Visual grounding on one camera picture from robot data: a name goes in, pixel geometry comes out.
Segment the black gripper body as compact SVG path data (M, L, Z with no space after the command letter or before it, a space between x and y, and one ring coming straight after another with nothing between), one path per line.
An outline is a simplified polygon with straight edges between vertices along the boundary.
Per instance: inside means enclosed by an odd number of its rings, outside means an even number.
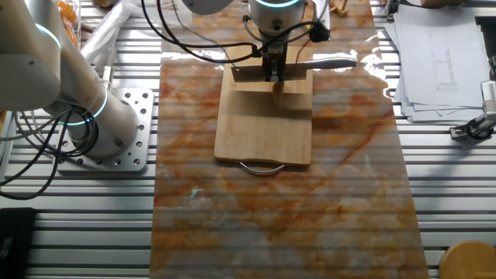
M288 44L282 41L276 41L269 46L264 46L261 50L263 63L272 64L274 61L277 63L286 63Z

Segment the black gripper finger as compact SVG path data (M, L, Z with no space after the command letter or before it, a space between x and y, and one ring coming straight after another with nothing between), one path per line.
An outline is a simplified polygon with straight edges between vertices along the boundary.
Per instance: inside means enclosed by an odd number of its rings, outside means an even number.
M265 63L265 81L284 81L285 62L268 61Z

